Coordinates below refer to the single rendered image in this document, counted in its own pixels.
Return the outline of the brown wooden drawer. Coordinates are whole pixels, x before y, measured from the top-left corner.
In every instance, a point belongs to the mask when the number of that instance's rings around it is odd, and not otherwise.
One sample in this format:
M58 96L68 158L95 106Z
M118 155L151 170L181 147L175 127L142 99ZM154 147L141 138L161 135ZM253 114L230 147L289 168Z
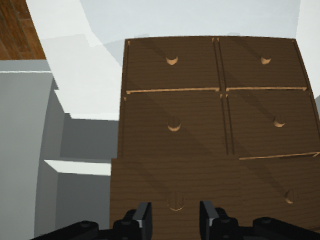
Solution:
M127 97L123 158L226 154L220 95Z
M320 226L320 159L240 166L240 171L244 227L260 217L304 229Z
M201 240L200 201L244 226L239 154L111 158L109 229L140 202L151 202L151 240Z
M219 91L212 38L130 41L127 94L194 91Z
M309 94L228 94L227 106L232 152L239 162L320 153Z
M218 45L225 91L307 89L293 41L219 38Z

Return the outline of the brown wooden chest of drawers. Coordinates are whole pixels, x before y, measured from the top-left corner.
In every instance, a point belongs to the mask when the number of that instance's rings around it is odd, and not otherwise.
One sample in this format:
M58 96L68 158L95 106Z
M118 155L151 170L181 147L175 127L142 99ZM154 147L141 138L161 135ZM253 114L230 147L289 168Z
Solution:
M212 38L213 46L215 49L216 66L219 80L219 91L198 91L198 92L165 92L165 93L139 93L139 94L127 94L127 70L128 70L128 56L129 56L129 43L130 41L138 40L156 40L156 39L184 39L184 38ZM219 51L218 40L219 38L242 38L242 39L270 39L270 40L287 40L293 41L295 50L297 52L299 62L304 74L307 89L306 90L255 90L255 91L225 91L223 70L221 64L221 57ZM145 37L145 38L130 38L125 39L124 43L124 54L123 54L123 66L122 66L122 79L121 79L121 93L120 93L120 108L119 108L119 125L118 125L118 145L117 145L117 158L123 158L123 136L124 136L124 116L125 116L125 100L127 97L152 97L152 96L182 96L182 95L220 95L223 109L223 122L226 142L227 155L233 154L231 132L229 123L229 114L227 106L227 95L228 94L309 94L313 112L316 120L320 139L320 119L314 99L313 91L309 81L309 77L304 65L302 55L300 53L296 39L293 38L278 38L278 37L259 37L259 36L166 36L166 37ZM318 154L320 155L320 153ZM277 164L277 163L288 163L288 162L299 162L318 160L320 156L301 157L301 158L290 158L290 159L278 159L278 160L266 160L266 161L252 161L252 162L240 162L240 166L250 165L264 165L264 164Z

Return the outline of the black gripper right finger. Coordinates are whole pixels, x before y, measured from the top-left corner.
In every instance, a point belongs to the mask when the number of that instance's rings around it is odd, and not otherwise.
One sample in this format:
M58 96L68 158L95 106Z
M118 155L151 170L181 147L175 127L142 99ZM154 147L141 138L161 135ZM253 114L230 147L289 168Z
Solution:
M201 240L320 240L320 233L270 217L253 220L252 227L239 226L211 201L200 201L199 230Z

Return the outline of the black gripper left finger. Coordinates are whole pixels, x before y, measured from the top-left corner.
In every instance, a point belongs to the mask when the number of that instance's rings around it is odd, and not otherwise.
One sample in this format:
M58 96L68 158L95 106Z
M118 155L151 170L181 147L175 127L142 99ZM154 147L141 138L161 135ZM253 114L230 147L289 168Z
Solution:
M99 230L98 223L81 221L30 240L151 240L151 237L152 204L140 202L137 209L127 211L123 219L115 221L113 229Z

